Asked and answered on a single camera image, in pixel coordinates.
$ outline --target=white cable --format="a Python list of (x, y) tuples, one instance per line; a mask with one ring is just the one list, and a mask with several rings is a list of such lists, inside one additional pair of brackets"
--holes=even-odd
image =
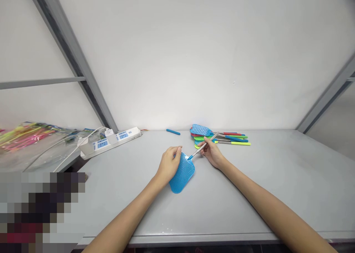
[(35, 158), (22, 172), (26, 171), (36, 160), (38, 160), (38, 158), (39, 158), (40, 156), (42, 156), (43, 154), (45, 154), (45, 153), (47, 152), (47, 150), (50, 150), (50, 149), (53, 148), (55, 145), (59, 144), (60, 142), (66, 140), (66, 139), (68, 139), (68, 138), (70, 138), (70, 137), (73, 137), (73, 136), (77, 136), (77, 135), (67, 136), (67, 137), (65, 137), (65, 138), (63, 138), (63, 139), (61, 139), (61, 140), (59, 140), (57, 143), (51, 145), (49, 148), (47, 148), (45, 151), (43, 151), (40, 155), (38, 155), (37, 158)]
[[(101, 126), (101, 127), (97, 128), (95, 131), (93, 131), (90, 135), (88, 135), (88, 136), (85, 137), (85, 138), (88, 138), (89, 136), (91, 136), (93, 133), (95, 133), (95, 132), (96, 132), (98, 129), (100, 129), (100, 128), (105, 128), (106, 130), (108, 129), (108, 128), (106, 128), (106, 127)], [(83, 141), (82, 141), (79, 145), (77, 145), (77, 147), (57, 166), (57, 168), (56, 168), (53, 172), (56, 172), (56, 171), (59, 169), (59, 167), (78, 149), (79, 146), (81, 146), (81, 144), (82, 144), (84, 141), (85, 141), (85, 139), (83, 139)]]

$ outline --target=colorful plastic handle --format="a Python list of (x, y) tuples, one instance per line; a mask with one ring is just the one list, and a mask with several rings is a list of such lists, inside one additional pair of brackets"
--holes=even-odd
[(251, 145), (250, 143), (242, 143), (242, 142), (234, 142), (234, 141), (232, 141), (231, 143), (232, 143), (232, 145), (242, 145), (242, 146), (250, 146)]
[[(215, 141), (215, 143), (229, 144), (229, 142), (223, 143), (223, 142), (218, 142), (218, 141)], [(235, 141), (232, 141), (231, 144), (232, 145), (251, 146), (251, 143), (242, 143), (242, 142), (235, 142)]]
[(228, 133), (228, 132), (223, 132), (223, 135), (242, 135), (240, 133)]
[(230, 141), (237, 141), (237, 142), (249, 142), (247, 139), (239, 139), (231, 136), (226, 136), (226, 138), (230, 139)]
[(229, 135), (231, 137), (235, 137), (235, 138), (248, 138), (248, 136), (245, 135), (241, 135), (241, 136), (237, 136), (237, 135)]
[(167, 131), (168, 131), (168, 132), (170, 132), (170, 133), (173, 133), (173, 134), (180, 135), (180, 133), (179, 133), (179, 132), (176, 132), (176, 131), (173, 131), (173, 130), (170, 130), (170, 129), (167, 129)]

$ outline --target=green handle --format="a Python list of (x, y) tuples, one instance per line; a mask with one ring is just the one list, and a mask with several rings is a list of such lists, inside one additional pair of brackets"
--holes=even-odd
[(235, 138), (248, 138), (248, 136), (237, 136), (237, 135), (229, 135), (231, 137), (235, 137)]

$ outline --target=gray metal beam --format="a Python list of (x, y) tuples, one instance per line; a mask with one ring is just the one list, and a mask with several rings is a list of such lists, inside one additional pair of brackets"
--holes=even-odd
[(24, 81), (11, 81), (0, 83), (0, 90), (9, 88), (20, 87), (33, 87), (38, 85), (51, 85), (69, 82), (85, 81), (85, 77), (70, 77), (70, 78), (55, 78), (55, 79), (39, 79), (39, 80), (24, 80)]
[(33, 0), (75, 76), (84, 76), (80, 86), (103, 126), (118, 131), (95, 77), (86, 61), (59, 0)]
[(333, 82), (324, 91), (306, 117), (297, 127), (301, 133), (308, 130), (318, 121), (327, 108), (352, 84), (355, 77), (355, 54), (338, 73)]

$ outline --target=table surface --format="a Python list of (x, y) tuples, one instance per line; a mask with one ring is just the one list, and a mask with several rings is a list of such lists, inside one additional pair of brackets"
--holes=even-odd
[[(251, 146), (218, 144), (222, 154), (278, 197), (322, 237), (355, 239), (355, 162), (298, 131), (243, 131)], [(144, 132), (140, 138), (92, 158), (80, 172), (85, 194), (65, 222), (85, 222), (88, 244), (154, 176), (169, 146), (196, 149), (188, 131)], [(167, 185), (152, 203), (131, 246), (278, 238), (246, 198), (206, 158), (193, 158), (195, 174), (183, 191)]]

